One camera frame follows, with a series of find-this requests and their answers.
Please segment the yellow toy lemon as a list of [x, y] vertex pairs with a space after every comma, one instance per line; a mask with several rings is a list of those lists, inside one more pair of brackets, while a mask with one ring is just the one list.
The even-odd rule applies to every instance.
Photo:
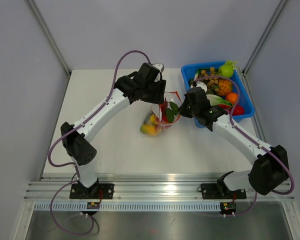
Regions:
[[154, 125], [158, 125], [159, 124], [159, 119], [154, 114], [152, 114], [150, 116], [149, 121], [150, 121], [151, 124], [154, 124]]

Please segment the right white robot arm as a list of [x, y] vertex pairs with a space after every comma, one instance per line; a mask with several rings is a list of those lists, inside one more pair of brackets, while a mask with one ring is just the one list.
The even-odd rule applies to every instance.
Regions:
[[224, 108], [212, 106], [206, 92], [200, 87], [189, 89], [179, 108], [186, 118], [196, 119], [213, 133], [217, 133], [239, 150], [251, 164], [246, 171], [229, 171], [218, 178], [217, 193], [229, 198], [235, 191], [253, 189], [266, 196], [290, 178], [288, 153], [254, 137], [233, 120]]

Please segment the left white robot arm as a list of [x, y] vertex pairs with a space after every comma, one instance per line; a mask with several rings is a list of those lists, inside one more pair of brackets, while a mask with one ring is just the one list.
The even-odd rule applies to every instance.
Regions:
[[111, 93], [88, 114], [74, 124], [61, 125], [62, 145], [75, 164], [77, 186], [85, 198], [93, 199], [98, 194], [99, 180], [92, 169], [97, 150], [91, 141], [116, 114], [132, 103], [162, 104], [166, 88], [163, 71], [161, 63], [143, 63], [138, 71], [116, 80]]

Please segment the clear zip top bag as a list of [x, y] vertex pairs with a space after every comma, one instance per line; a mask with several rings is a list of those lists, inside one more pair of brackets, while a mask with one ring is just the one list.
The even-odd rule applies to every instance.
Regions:
[[182, 100], [177, 91], [168, 91], [164, 93], [162, 104], [152, 104], [145, 116], [140, 132], [157, 136], [161, 132], [170, 128], [180, 118], [179, 108]]

